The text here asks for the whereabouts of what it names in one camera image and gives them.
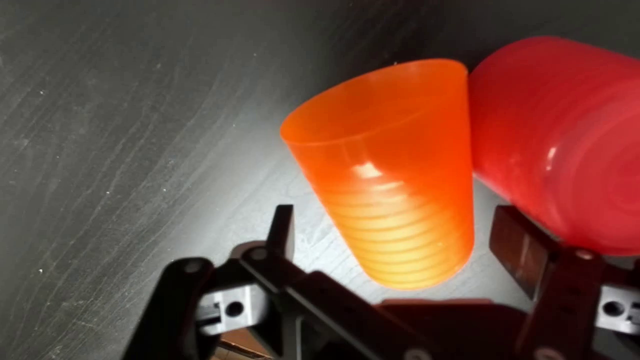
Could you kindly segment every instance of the red plastic cup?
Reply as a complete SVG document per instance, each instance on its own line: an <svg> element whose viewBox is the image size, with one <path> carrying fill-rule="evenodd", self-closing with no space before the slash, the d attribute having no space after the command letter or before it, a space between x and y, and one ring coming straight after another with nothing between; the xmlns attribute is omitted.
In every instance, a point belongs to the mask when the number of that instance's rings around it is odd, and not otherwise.
<svg viewBox="0 0 640 360"><path fill-rule="evenodd" d="M369 278L424 288L465 264L473 221L459 62L352 78L295 108L280 131Z"/></svg>
<svg viewBox="0 0 640 360"><path fill-rule="evenodd" d="M535 35L470 75L473 170L564 241L640 253L640 62Z"/></svg>

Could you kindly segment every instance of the scratched surface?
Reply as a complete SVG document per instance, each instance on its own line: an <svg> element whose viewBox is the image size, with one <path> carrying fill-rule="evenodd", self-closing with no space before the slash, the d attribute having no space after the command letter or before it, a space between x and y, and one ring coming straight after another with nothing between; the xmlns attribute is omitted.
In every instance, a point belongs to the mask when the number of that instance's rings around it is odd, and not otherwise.
<svg viewBox="0 0 640 360"><path fill-rule="evenodd" d="M295 264L364 298L525 308L486 249L452 281L389 291L356 265L278 140L312 94L385 64L473 66L564 33L640 56L640 1L0 0L0 358L117 358L159 270L224 262L295 206Z"/></svg>

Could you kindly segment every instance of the orange plastic cup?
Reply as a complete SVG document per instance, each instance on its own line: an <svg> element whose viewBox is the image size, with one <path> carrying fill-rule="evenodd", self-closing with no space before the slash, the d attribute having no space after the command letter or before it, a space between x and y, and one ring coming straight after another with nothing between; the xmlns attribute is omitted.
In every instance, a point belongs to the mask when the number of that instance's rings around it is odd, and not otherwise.
<svg viewBox="0 0 640 360"><path fill-rule="evenodd" d="M338 83L280 133L364 272L424 288L470 258L472 159L465 67L418 60Z"/></svg>

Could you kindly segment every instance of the screw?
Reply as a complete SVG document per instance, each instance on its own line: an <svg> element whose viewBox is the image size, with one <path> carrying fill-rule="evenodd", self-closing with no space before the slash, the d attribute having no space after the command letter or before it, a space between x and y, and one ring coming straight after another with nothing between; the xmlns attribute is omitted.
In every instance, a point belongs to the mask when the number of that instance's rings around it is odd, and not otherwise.
<svg viewBox="0 0 640 360"><path fill-rule="evenodd" d="M582 260L592 260L593 253L590 253L588 249L575 249L575 255L582 258Z"/></svg>
<svg viewBox="0 0 640 360"><path fill-rule="evenodd" d="M404 360L432 360L422 347L410 347L404 351Z"/></svg>
<svg viewBox="0 0 640 360"><path fill-rule="evenodd" d="M195 274L195 272L200 272L200 268L202 268L200 260L190 260L190 262L183 264L183 272L185 274Z"/></svg>
<svg viewBox="0 0 640 360"><path fill-rule="evenodd" d="M564 356L556 347L540 346L533 351L535 360L564 360Z"/></svg>
<svg viewBox="0 0 640 360"><path fill-rule="evenodd" d="M264 249L264 247L255 247L255 249L252 251L252 260L260 262L260 260L264 260L264 258L265 258L265 249Z"/></svg>

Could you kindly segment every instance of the cup rim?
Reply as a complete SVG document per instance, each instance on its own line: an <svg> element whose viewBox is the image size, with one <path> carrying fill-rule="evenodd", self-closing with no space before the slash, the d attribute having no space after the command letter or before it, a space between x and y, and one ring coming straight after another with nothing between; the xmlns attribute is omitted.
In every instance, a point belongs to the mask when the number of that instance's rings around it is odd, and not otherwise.
<svg viewBox="0 0 640 360"><path fill-rule="evenodd" d="M401 62L401 64L391 64L391 66L384 66L384 67L378 67L378 69L371 69L371 71L364 71L359 75L353 75L353 78L347 78L343 82L338 82L336 85L308 97L305 102L302 102L298 108L294 108L281 121L280 125L280 138L288 144L288 145L330 145L330 144L336 144L336 141L347 141L347 140L356 140L356 138L365 138L374 131L381 131L385 128L391 128L391 125L400 125L400 123L406 123L413 118L418 118L422 114L419 108L415 108L415 112L410 112L407 116L404 116L401 120L394 120L394 121L381 121L378 125L371 125L364 131L356 131L356 133L338 133L333 138L303 138L303 136L294 136L291 128L294 125L300 125L295 121L300 112L303 112L305 108L310 106L315 106L320 100L324 100L326 96L332 96L343 87L349 87L353 85L356 82L365 82L369 78L391 78L391 75L406 75L410 69L418 67L418 69L432 69L434 66L445 66L452 73L455 71L455 75L462 75L465 78L467 75L467 67L459 62L459 60L454 60L454 58L424 58L424 60L411 60L411 62Z"/></svg>

